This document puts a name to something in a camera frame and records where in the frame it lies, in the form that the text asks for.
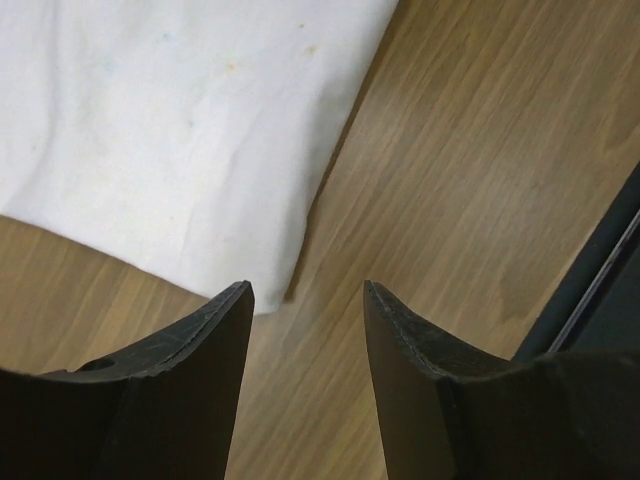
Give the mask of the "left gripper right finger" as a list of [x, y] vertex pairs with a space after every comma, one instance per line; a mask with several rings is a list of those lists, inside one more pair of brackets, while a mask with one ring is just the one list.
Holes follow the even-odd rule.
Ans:
[[484, 352], [363, 288], [369, 366], [392, 479], [635, 479], [639, 355]]

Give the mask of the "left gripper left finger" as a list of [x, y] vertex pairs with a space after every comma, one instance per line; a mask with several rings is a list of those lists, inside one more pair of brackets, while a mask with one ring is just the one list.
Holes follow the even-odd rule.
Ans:
[[221, 479], [253, 320], [247, 281], [75, 371], [1, 373], [5, 479]]

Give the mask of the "white t shirt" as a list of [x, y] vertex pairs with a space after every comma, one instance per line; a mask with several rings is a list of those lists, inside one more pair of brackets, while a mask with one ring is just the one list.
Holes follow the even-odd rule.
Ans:
[[392, 1], [5, 1], [1, 212], [282, 304]]

